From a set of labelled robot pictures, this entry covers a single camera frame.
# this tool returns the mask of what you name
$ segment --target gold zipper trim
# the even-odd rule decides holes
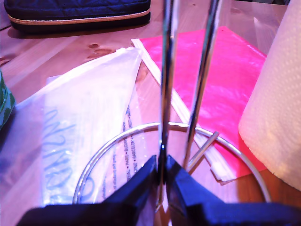
[[[82,24],[82,23],[91,23],[91,22],[105,22],[105,21],[116,21],[116,20],[126,20],[133,19],[137,17],[142,17],[147,15],[151,10],[148,9],[141,13],[134,13],[130,15],[123,16],[104,16],[104,17],[95,17],[95,18],[83,18],[83,19],[71,19],[71,20],[20,20],[8,16],[10,21],[16,24],[23,25],[63,25],[63,24]]]

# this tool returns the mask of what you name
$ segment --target white strip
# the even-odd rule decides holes
[[[145,49],[144,45],[139,39],[132,39],[131,40],[136,48],[139,48],[143,55],[142,60],[144,61],[145,65],[148,67],[151,74],[156,79],[157,83],[161,84],[161,71],[156,65],[156,63],[152,60],[149,53]],[[185,103],[180,98],[179,94],[176,92],[175,89],[172,90],[172,99],[171,104],[178,114],[179,118],[183,123],[188,123],[190,118],[190,112]],[[196,135],[194,137],[194,141],[197,143],[199,147],[201,147],[207,138]],[[218,180],[228,181],[234,180],[237,177],[231,170],[229,164],[223,158],[223,156],[219,153],[219,151],[212,145],[210,146],[207,151],[205,152],[205,157],[211,165],[211,171],[214,173],[215,177]]]

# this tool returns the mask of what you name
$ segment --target pink paper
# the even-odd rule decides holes
[[[174,89],[191,110],[205,31],[178,36]],[[162,37],[141,39],[152,60],[161,69]],[[211,60],[198,123],[243,152],[258,170],[266,167],[255,158],[238,133],[238,123],[260,74],[266,55],[226,27],[220,27]],[[215,144],[234,174],[250,174],[244,163],[227,149]]]

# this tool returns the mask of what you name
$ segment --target circular metal ring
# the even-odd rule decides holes
[[[83,188],[85,186],[85,182],[89,174],[91,173],[93,167],[96,165],[98,160],[109,150],[112,146],[114,146],[117,142],[120,140],[131,136],[135,135],[138,133],[142,133],[147,130],[158,130],[159,122],[153,122],[153,123],[148,123],[144,125],[140,125],[134,128],[131,128],[123,133],[120,133],[110,141],[108,141],[102,148],[100,148],[94,156],[90,159],[89,163],[86,165],[84,168],[82,174],[80,175],[79,181],[76,185],[74,196],[73,196],[73,204],[78,204],[79,203],[79,198],[81,196],[81,193],[83,191]],[[169,129],[170,130],[177,130],[177,131],[182,131],[185,132],[188,128],[188,124],[185,123],[179,123],[179,122],[169,122]],[[195,128],[196,133],[204,135],[206,137],[211,136],[213,133],[203,129],[201,127],[196,127]],[[264,196],[264,199],[266,202],[270,202],[270,194],[267,189],[267,186],[261,177],[260,173],[256,169],[256,167],[252,164],[252,162],[243,154],[241,153],[234,145],[226,141],[225,139],[221,138],[220,136],[217,137],[216,141],[221,144],[222,146],[226,147],[228,150],[230,150],[235,156],[237,156],[239,159],[241,159],[247,167],[251,170],[252,174],[255,176],[257,183],[259,184],[262,194]]]

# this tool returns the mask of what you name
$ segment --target navy quilted pouch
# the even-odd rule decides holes
[[[12,26],[26,33],[145,24],[150,5],[151,0],[4,0]]]

